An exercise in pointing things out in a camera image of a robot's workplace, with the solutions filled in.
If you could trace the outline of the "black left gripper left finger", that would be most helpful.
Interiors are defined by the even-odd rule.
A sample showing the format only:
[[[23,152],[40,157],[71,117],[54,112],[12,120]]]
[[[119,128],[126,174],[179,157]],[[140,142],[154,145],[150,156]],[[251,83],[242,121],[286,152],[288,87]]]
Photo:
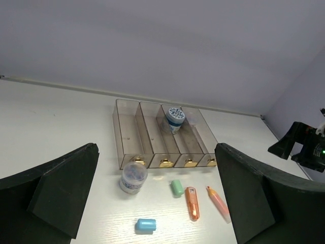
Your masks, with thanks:
[[[1,243],[70,243],[99,160],[95,143],[1,179]]]

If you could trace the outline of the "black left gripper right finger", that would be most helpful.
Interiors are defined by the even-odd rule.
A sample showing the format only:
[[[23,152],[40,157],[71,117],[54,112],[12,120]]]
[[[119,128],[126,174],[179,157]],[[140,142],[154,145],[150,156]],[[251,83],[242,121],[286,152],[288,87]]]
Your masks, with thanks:
[[[237,243],[324,243],[324,184],[260,162],[226,143],[217,167]]]

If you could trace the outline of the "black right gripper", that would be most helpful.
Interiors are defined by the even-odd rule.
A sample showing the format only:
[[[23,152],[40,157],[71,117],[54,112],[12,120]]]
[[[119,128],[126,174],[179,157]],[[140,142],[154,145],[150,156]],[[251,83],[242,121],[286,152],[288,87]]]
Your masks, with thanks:
[[[302,122],[294,122],[287,133],[268,152],[287,160],[295,143],[302,145],[291,159],[303,167],[324,172],[324,137],[316,135],[316,129]]]

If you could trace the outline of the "clear paper clip jar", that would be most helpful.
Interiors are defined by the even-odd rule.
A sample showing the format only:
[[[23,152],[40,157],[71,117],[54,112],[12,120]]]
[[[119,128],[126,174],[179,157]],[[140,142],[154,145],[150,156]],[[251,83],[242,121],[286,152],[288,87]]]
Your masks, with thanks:
[[[125,165],[119,181],[121,189],[128,194],[138,193],[148,176],[147,168],[137,162],[130,162]]]

